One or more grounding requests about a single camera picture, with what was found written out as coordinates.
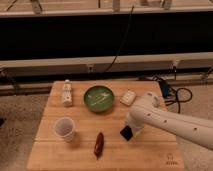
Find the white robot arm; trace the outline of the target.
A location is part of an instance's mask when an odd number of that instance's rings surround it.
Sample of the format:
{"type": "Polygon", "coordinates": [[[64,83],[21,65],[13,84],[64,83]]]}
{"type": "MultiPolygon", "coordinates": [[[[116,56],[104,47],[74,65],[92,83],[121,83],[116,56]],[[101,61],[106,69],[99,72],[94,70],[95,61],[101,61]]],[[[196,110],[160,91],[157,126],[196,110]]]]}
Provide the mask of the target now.
{"type": "Polygon", "coordinates": [[[132,104],[126,116],[126,124],[133,133],[149,124],[213,150],[212,120],[172,113],[160,109],[159,105],[160,99],[154,92],[145,92],[132,104]]]}

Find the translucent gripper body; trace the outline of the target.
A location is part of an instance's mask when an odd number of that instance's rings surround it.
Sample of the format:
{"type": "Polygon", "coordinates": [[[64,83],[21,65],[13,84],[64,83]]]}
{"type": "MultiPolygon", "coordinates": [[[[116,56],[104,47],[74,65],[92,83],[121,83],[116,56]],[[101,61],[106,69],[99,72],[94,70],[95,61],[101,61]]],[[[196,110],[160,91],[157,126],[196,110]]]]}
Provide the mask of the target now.
{"type": "Polygon", "coordinates": [[[130,113],[126,115],[125,125],[131,128],[134,137],[138,136],[144,128],[144,124],[132,117],[130,113]]]}

